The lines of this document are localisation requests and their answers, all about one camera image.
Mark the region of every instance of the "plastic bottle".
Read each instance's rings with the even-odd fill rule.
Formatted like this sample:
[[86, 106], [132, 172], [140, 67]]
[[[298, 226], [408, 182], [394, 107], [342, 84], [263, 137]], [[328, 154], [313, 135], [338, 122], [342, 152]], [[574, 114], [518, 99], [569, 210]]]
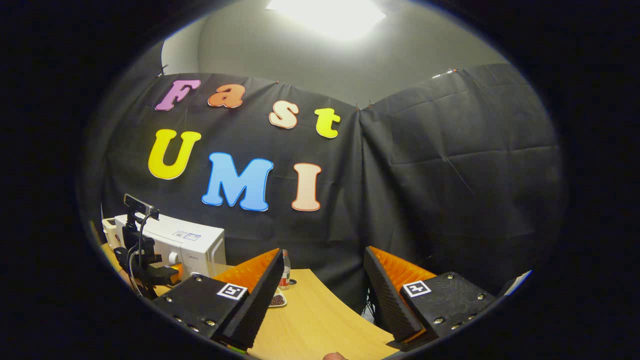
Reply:
[[282, 273], [280, 284], [278, 284], [278, 289], [287, 290], [289, 289], [289, 275], [291, 273], [291, 262], [289, 261], [289, 252], [286, 251], [285, 249], [282, 249], [282, 257], [284, 258], [284, 272]]

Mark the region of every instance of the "white microwave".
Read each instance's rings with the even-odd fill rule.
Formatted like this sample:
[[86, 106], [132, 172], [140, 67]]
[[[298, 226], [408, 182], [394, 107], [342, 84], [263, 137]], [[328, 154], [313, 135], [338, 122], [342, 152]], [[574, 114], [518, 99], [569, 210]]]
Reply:
[[[116, 234], [122, 240], [122, 227], [127, 215], [118, 215]], [[162, 256], [162, 262], [153, 267], [182, 263], [185, 276], [200, 274], [214, 277], [226, 269], [225, 230], [219, 227], [195, 224], [160, 214], [159, 220], [149, 218], [143, 235], [153, 238], [154, 251]]]

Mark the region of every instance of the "white plate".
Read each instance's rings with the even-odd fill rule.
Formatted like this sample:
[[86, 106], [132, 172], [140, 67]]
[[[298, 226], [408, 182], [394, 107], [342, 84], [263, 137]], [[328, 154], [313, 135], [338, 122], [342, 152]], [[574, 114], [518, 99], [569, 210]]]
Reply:
[[273, 296], [275, 297], [276, 295], [279, 295], [282, 297], [282, 300], [284, 300], [284, 304], [282, 305], [269, 305], [269, 307], [283, 307], [285, 305], [287, 305], [287, 298], [284, 297], [284, 294], [282, 293], [282, 291], [280, 291], [280, 289], [276, 289], [276, 293], [273, 294]]

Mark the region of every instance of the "pink letter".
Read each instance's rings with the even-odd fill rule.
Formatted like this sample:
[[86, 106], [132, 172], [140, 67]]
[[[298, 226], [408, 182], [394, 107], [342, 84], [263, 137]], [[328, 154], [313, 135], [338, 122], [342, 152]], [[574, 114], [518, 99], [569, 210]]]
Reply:
[[156, 110], [169, 111], [173, 109], [173, 101], [182, 101], [189, 93], [189, 89], [200, 86], [200, 80], [176, 80], [173, 82], [171, 90], [165, 95], [162, 102], [156, 105]]
[[298, 173], [298, 195], [291, 207], [298, 211], [315, 211], [320, 208], [316, 201], [316, 178], [322, 169], [314, 164], [299, 163], [293, 165]]

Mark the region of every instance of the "microwave label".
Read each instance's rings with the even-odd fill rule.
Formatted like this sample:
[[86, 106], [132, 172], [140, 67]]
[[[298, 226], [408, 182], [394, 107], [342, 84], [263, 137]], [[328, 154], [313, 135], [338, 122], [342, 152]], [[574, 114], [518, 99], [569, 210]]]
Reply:
[[187, 239], [187, 240], [193, 240], [193, 241], [195, 241], [195, 240], [197, 240], [197, 239], [199, 239], [199, 238], [200, 238], [200, 235], [196, 235], [196, 234], [187, 234], [187, 235], [185, 235], [185, 236], [184, 236], [184, 238], [185, 238], [185, 239]]

